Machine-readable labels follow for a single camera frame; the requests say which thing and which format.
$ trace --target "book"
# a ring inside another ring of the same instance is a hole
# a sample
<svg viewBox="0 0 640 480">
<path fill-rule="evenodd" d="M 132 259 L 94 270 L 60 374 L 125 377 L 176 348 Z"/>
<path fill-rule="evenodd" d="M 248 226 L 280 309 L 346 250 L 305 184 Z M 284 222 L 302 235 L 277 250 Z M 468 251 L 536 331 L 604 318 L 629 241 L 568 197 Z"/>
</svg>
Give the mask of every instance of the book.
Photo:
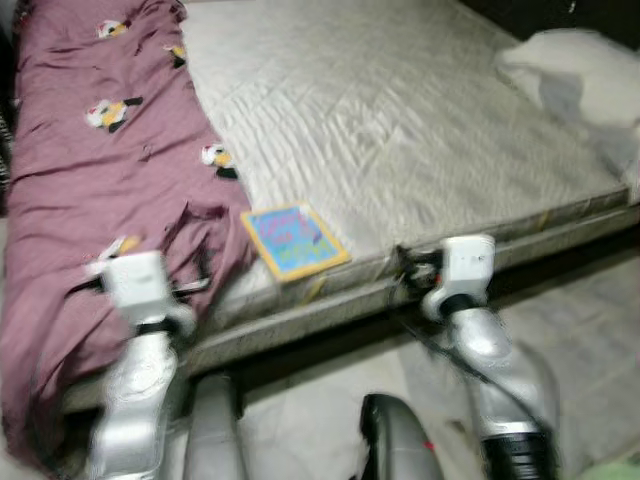
<svg viewBox="0 0 640 480">
<path fill-rule="evenodd" d="M 313 275 L 351 259 L 306 204 L 245 212 L 241 218 L 260 256 L 281 282 Z"/>
</svg>

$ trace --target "bed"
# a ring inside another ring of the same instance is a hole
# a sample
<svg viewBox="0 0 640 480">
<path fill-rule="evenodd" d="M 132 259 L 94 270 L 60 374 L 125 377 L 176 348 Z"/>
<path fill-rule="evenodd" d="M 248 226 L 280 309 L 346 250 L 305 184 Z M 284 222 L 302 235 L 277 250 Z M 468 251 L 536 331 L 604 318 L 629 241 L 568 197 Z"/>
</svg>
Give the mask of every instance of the bed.
<svg viewBox="0 0 640 480">
<path fill-rule="evenodd" d="M 261 261 L 225 277 L 193 375 L 387 308 L 397 243 L 487 232 L 504 269 L 638 222 L 588 145 L 498 78 L 493 57 L 514 41 L 453 0 L 186 10 L 197 97 L 252 207 L 308 202 L 353 257 L 289 285 Z M 99 378 L 68 389 L 64 409 L 95 406 Z"/>
</svg>

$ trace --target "quilted mattress cover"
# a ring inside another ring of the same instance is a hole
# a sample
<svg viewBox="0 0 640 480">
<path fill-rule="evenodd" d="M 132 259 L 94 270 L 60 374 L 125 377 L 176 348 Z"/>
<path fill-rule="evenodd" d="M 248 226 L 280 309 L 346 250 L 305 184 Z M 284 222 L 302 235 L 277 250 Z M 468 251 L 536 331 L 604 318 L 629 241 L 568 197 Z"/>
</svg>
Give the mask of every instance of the quilted mattress cover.
<svg viewBox="0 0 640 480">
<path fill-rule="evenodd" d="M 496 52 L 515 41 L 453 0 L 187 10 L 196 92 L 253 208 L 308 202 L 354 263 L 462 230 L 526 236 L 625 202 L 577 135 L 497 76 Z M 309 290 L 276 285 L 256 262 L 208 328 L 298 305 Z"/>
</svg>

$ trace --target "mauve bedsheet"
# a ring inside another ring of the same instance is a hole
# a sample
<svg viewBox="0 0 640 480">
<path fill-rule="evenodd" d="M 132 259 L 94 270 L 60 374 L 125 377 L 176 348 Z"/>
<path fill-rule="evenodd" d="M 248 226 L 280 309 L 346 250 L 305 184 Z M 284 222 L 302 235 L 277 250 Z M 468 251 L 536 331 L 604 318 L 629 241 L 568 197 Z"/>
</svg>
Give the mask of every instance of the mauve bedsheet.
<svg viewBox="0 0 640 480">
<path fill-rule="evenodd" d="M 171 50 L 182 44 L 182 5 L 33 3 L 20 52 L 0 339 L 8 448 L 31 462 L 29 430 L 53 448 L 61 390 L 113 362 L 128 337 L 107 295 L 69 293 L 92 258 L 135 236 L 134 251 L 162 250 L 172 278 L 187 281 L 204 246 L 214 278 L 191 300 L 200 312 L 253 258 L 239 221 L 249 208 L 241 183 L 200 159 L 219 138 L 176 61 L 179 48 Z"/>
</svg>

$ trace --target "green fabric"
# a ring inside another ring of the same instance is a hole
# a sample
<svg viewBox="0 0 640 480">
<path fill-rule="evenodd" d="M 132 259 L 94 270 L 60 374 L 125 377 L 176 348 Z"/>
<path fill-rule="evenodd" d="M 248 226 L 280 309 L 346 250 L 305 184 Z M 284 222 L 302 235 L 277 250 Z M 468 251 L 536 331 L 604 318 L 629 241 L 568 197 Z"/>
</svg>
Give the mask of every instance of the green fabric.
<svg viewBox="0 0 640 480">
<path fill-rule="evenodd" d="M 611 463 L 592 468 L 578 480 L 639 480 L 640 467 L 627 463 Z"/>
</svg>

